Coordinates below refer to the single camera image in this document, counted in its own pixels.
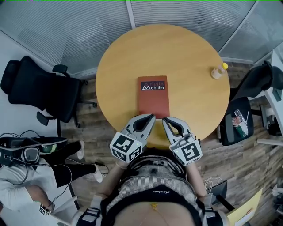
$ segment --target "wrist strap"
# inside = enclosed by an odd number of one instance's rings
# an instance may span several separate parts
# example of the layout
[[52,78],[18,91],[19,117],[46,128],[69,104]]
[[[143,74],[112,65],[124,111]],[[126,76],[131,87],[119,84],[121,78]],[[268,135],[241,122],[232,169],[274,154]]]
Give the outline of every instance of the wrist strap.
[[118,166],[119,168],[123,169],[123,170],[126,170],[127,167],[124,167],[124,166],[120,166],[117,162],[116,162],[116,166]]

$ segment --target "logo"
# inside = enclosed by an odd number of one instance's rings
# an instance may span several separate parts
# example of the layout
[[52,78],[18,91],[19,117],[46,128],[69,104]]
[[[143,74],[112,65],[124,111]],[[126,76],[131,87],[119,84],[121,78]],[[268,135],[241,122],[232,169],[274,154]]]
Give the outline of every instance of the logo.
[[141,82],[141,90],[165,90],[165,81]]
[[153,193],[164,193],[164,194],[169,194],[170,191],[152,191]]
[[141,154],[141,152],[142,152],[142,148],[141,148],[141,146],[139,146],[136,150],[134,150],[133,153],[131,153],[129,155],[130,161],[132,161],[135,157],[137,157],[139,154]]
[[182,147],[181,150],[186,161],[190,161],[191,159],[200,156],[199,150],[194,143]]
[[120,137],[115,141],[115,143],[113,144],[113,147],[117,148],[120,151],[123,151],[125,153],[127,153],[127,151],[130,149],[130,147],[133,144],[133,140],[120,135]]

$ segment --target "yellow bottle cap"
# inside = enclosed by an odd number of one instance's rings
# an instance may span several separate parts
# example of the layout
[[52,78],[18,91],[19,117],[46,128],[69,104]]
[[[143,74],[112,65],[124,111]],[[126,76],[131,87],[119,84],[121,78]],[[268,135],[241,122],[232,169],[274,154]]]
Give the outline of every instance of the yellow bottle cap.
[[222,64],[222,68],[224,68],[226,70],[228,68],[228,64],[227,63],[223,63]]

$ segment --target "black cable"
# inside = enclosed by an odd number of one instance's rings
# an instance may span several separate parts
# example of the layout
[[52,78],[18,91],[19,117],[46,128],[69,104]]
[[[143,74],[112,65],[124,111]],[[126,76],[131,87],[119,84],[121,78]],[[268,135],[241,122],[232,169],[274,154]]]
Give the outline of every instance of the black cable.
[[105,165],[103,163],[99,163],[99,162],[94,162],[94,164],[96,164],[98,166],[105,166],[107,168],[108,172],[107,173],[101,173],[101,174],[103,174],[103,175],[108,175],[109,174],[110,170],[109,170],[107,165]]
[[26,132],[34,132],[36,135],[38,135],[39,137],[41,137],[36,131],[31,130],[31,129],[26,130],[25,132],[22,132],[20,135],[18,135],[18,134],[16,134],[16,133],[13,133],[13,132],[2,133],[2,134],[0,135],[0,137],[2,137],[3,135],[9,134],[9,135],[11,135],[11,136],[20,138],[20,137],[22,137]]
[[269,169],[269,162],[270,162],[271,152],[272,152],[272,151],[270,151],[269,156],[268,156],[268,164],[267,164],[267,169],[266,169],[265,176],[264,176],[264,182],[263,182],[262,189],[264,189],[265,178],[266,178],[266,175],[267,175],[267,172],[268,172],[268,169]]
[[12,182],[10,182],[10,181],[8,181],[8,180],[5,180],[5,181],[11,183],[11,184],[14,185],[14,186],[22,185],[22,184],[27,180],[27,174],[28,174],[28,170],[27,170],[27,172],[26,172],[26,176],[25,176],[24,180],[23,180],[21,183],[19,183],[19,184],[14,184],[14,183],[12,183]]
[[[18,161],[21,161],[21,162],[24,163],[24,161],[22,161],[22,160],[20,160],[20,159],[12,158],[12,157],[10,157],[10,156],[7,156],[7,158],[11,158],[11,159],[14,159],[14,160],[18,160]],[[52,167],[52,166],[50,166],[50,165],[48,165],[48,164],[20,164],[20,163],[15,163],[15,164],[18,164],[18,165],[20,165],[20,166],[25,166],[26,169],[27,169],[28,166],[47,166],[47,167]],[[70,174],[71,174],[71,180],[70,180],[70,182],[67,184],[67,186],[66,186],[66,188],[64,189],[64,191],[63,191],[60,195],[56,196],[56,197],[53,199],[53,201],[50,203],[49,206],[51,206],[51,205],[54,203],[54,201],[55,201],[56,199],[58,199],[61,195],[63,195],[63,194],[65,193],[65,191],[66,191],[67,188],[70,186],[70,184],[71,184],[71,182],[72,182],[72,179],[73,179],[72,171],[71,171],[71,169],[70,169],[68,166],[66,166],[66,165],[64,165],[64,164],[57,164],[57,165],[53,165],[53,166],[65,166],[65,167],[67,167],[67,168],[69,169],[69,171],[70,171]],[[14,185],[14,186],[22,185],[22,184],[26,181],[27,175],[28,175],[28,169],[27,169],[27,173],[26,173],[26,176],[25,176],[24,180],[23,180],[20,184],[13,184],[12,182],[10,182],[10,181],[8,181],[8,180],[5,180],[5,181],[11,183],[11,184]]]

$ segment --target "person's hand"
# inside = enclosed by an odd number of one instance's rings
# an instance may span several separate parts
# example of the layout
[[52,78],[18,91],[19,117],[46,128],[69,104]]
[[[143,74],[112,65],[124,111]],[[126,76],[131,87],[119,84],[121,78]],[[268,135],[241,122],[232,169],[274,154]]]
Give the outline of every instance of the person's hand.
[[119,167],[122,168],[122,169],[126,169],[126,168],[128,167],[128,165],[129,165],[129,163],[124,162],[124,161],[122,161],[122,160],[118,160],[118,161],[116,162],[116,165],[119,166]]

